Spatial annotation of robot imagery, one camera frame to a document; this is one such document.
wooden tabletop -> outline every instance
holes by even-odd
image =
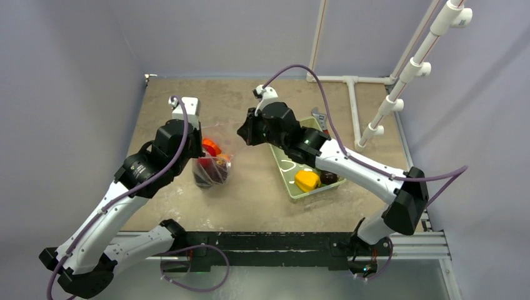
[[[236,157],[227,184],[203,191],[191,166],[162,188],[124,226],[148,231],[173,218],[188,231],[352,231],[363,216],[383,208],[383,202],[353,182],[293,203],[268,145],[246,147],[236,135],[248,108],[256,105],[252,90],[263,80],[152,79],[146,90],[129,154],[136,153],[156,130],[171,119],[168,98],[173,94],[199,98],[204,137],[221,136],[221,147]],[[316,84],[303,80],[276,80],[271,84],[298,119],[318,107],[325,112]],[[353,149],[354,136],[348,89],[342,83],[324,83],[331,117],[345,145]],[[382,84],[357,84],[361,132],[386,96]],[[383,122],[384,135],[368,142],[363,155],[406,169],[406,158],[393,116]]]

plastic bag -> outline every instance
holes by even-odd
[[[195,159],[192,162],[193,178],[199,188],[207,189],[215,185],[225,184],[230,177],[232,163],[230,156],[207,157]]]
[[[242,122],[228,122],[202,127],[203,149],[206,156],[192,161],[195,185],[207,189],[229,181],[235,154],[246,148],[243,139],[236,133],[242,124]],[[213,142],[215,146],[211,147],[209,142]]]

gray wall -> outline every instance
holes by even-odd
[[[264,77],[288,64],[309,64],[319,3],[111,0],[142,70],[185,77]],[[317,72],[389,75],[429,4],[328,1]]]
[[[469,165],[429,208],[464,298],[527,299],[530,2],[468,6],[469,27],[442,37],[427,59],[431,76],[405,90],[402,121],[414,163],[428,174]]]
[[[0,41],[2,298],[44,299],[38,254],[103,196],[144,79],[105,0],[3,1]]]

green tray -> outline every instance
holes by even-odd
[[[320,128],[320,125],[318,124],[318,121],[314,117],[307,117],[305,119],[301,119],[300,125],[309,127],[309,128],[315,128],[318,130],[322,130]],[[280,175],[283,178],[283,183],[285,184],[285,187],[287,189],[287,192],[289,193],[289,196],[293,200],[301,199],[303,197],[313,195],[316,193],[320,193],[328,189],[336,188],[339,185],[346,182],[346,179],[339,177],[339,181],[335,182],[334,184],[330,184],[327,186],[321,186],[310,192],[304,192],[299,187],[297,187],[296,184],[294,183],[294,175],[296,175],[296,173],[298,173],[298,171],[300,170],[312,171],[319,175],[320,175],[320,171],[317,169],[313,169],[305,164],[297,164],[293,162],[291,159],[289,159],[285,155],[283,150],[273,145],[270,145],[270,147],[271,147],[272,155],[274,156],[274,160],[276,161],[276,164],[278,165]]]

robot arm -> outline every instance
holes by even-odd
[[[256,108],[249,108],[245,123],[237,130],[247,145],[269,143],[282,149],[295,163],[330,171],[364,187],[386,203],[382,212],[361,220],[353,235],[353,243],[374,245],[391,233],[412,235],[424,211],[427,200],[425,182],[393,180],[348,159],[338,141],[313,128],[301,127],[294,113],[278,102],[276,91],[258,86],[254,95],[260,99]],[[385,166],[346,149],[350,156],[392,174],[422,178],[418,168],[409,171]]]
[[[46,248],[39,255],[44,265],[51,271],[54,270],[58,258],[67,255],[67,249],[78,234],[96,214],[102,214],[91,224],[59,271],[57,281],[67,293],[82,298],[94,297],[106,288],[113,276],[128,266],[149,256],[169,251],[174,245],[180,246],[181,241],[178,241],[177,237],[184,229],[173,220],[163,221],[152,231],[145,232],[132,241],[115,245],[109,243],[139,208],[182,173],[189,159],[204,156],[201,125],[198,121],[199,100],[184,97],[182,101],[189,120],[188,131],[184,132],[183,110],[174,105],[173,119],[157,130],[153,141],[147,142],[138,153],[124,160],[107,193],[81,227],[59,247]],[[168,172],[136,194],[103,211],[112,199],[147,181],[166,167],[180,146],[183,134],[187,134],[184,151]]]

